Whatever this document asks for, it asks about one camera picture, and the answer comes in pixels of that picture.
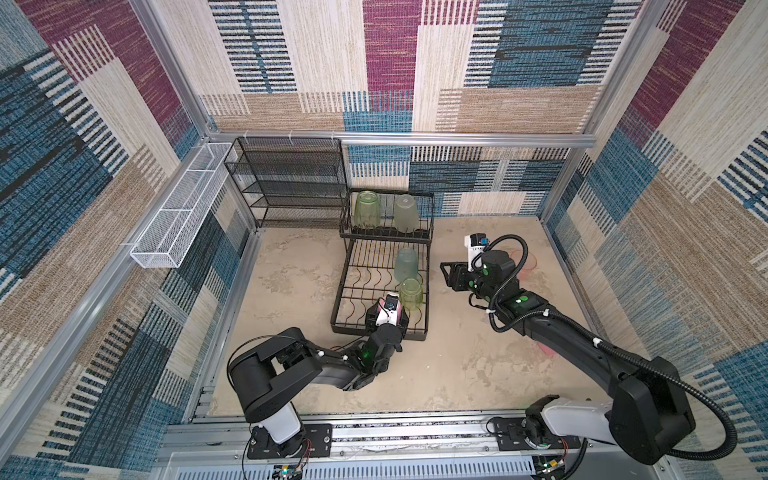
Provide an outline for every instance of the drinking glass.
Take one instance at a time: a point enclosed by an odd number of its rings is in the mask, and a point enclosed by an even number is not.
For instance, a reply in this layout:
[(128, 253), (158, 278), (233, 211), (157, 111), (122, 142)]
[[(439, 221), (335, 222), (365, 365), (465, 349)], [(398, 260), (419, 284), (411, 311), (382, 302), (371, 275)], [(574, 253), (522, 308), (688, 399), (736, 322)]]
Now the drinking glass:
[(412, 195), (399, 195), (395, 199), (395, 227), (400, 233), (412, 233), (419, 228), (419, 206)]
[(422, 304), (422, 284), (415, 278), (408, 278), (398, 288), (400, 303), (410, 310), (418, 309)]
[(408, 278), (419, 277), (419, 256), (412, 248), (401, 248), (395, 259), (395, 280), (402, 283)]
[(381, 222), (382, 211), (379, 195), (365, 190), (357, 194), (355, 202), (355, 227), (376, 228)]

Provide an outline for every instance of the wire rack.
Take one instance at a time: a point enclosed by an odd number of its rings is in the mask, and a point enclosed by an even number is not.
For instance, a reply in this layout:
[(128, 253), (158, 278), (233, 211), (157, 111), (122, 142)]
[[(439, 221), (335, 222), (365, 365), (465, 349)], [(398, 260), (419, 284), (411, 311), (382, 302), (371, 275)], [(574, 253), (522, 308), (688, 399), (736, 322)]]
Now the wire rack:
[[(382, 222), (376, 228), (361, 228), (354, 224), (357, 195), (362, 191), (372, 191), (379, 195), (379, 206), (382, 211)], [(395, 199), (399, 195), (409, 194), (416, 200), (419, 209), (419, 227), (411, 233), (397, 230), (395, 225)], [(411, 192), (407, 190), (376, 190), (370, 188), (350, 188), (344, 203), (344, 211), (339, 222), (339, 235), (342, 238), (359, 238), (367, 240), (399, 240), (415, 243), (432, 242), (432, 231), (435, 229), (435, 195), (427, 192)]]
[(337, 227), (347, 195), (338, 140), (239, 137), (233, 149), (225, 165), (258, 227)]
[(331, 329), (348, 335), (368, 335), (366, 311), (379, 298), (397, 292), (395, 259), (402, 248), (414, 249), (419, 257), (419, 281), (423, 299), (418, 309), (408, 311), (406, 340), (425, 340), (429, 327), (429, 244), (351, 239), (346, 251)]
[(178, 268), (227, 179), (222, 165), (236, 157), (230, 144), (206, 144), (131, 248), (143, 268)]

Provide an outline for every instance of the marble-patterned surface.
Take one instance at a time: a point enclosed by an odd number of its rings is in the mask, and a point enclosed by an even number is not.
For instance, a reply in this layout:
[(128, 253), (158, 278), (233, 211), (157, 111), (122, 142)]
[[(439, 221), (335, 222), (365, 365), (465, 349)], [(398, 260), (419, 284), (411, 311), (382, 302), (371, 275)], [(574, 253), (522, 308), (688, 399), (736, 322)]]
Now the marble-patterned surface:
[[(537, 219), (439, 218), (430, 259), (427, 340), (404, 342), (389, 371), (357, 392), (308, 386), (293, 400), (299, 412), (524, 408), (550, 393), (573, 399), (607, 398), (584, 373), (560, 356), (548, 356), (533, 340), (514, 331), (494, 332), (485, 313), (467, 305), (466, 293), (445, 286), (440, 262), (464, 260), (464, 235), (477, 232), (491, 239), (505, 233), (525, 238), (537, 265), (521, 276), (523, 287), (586, 324)], [(498, 247), (510, 252), (519, 249), (512, 240)], [(289, 326), (298, 326), (308, 339), (323, 346), (354, 339), (333, 333), (329, 324), (343, 262), (344, 242), (335, 230), (265, 232), (225, 358), (245, 340)], [(219, 375), (210, 414), (240, 413), (226, 377)]]

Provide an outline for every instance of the white wire basket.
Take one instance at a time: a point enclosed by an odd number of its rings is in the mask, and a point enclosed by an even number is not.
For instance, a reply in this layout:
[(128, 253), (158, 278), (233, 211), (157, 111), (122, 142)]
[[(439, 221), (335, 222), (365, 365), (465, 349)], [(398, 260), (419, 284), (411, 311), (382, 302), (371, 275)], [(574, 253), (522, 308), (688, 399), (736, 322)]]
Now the white wire basket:
[(143, 268), (178, 268), (227, 179), (224, 159), (236, 161), (231, 144), (206, 144), (152, 218), (131, 257)]

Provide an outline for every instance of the black dish rack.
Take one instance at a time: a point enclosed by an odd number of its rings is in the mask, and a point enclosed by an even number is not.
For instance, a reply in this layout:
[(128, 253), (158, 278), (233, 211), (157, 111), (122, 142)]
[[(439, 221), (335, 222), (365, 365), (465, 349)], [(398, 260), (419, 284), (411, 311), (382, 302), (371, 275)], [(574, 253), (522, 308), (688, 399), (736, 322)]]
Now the black dish rack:
[(258, 227), (336, 228), (346, 204), (341, 143), (239, 137), (225, 165)]
[[(354, 202), (359, 192), (370, 190), (379, 195), (382, 224), (363, 229), (354, 225)], [(411, 194), (419, 207), (419, 228), (399, 232), (394, 225), (394, 204), (398, 195)], [(336, 302), (331, 315), (331, 329), (348, 335), (369, 335), (366, 312), (388, 292), (396, 292), (395, 259), (402, 248), (412, 248), (419, 258), (421, 306), (408, 311), (406, 340), (426, 340), (429, 329), (429, 248), (435, 228), (434, 194), (401, 190), (351, 188), (339, 224), (339, 235), (347, 240), (346, 260)]]

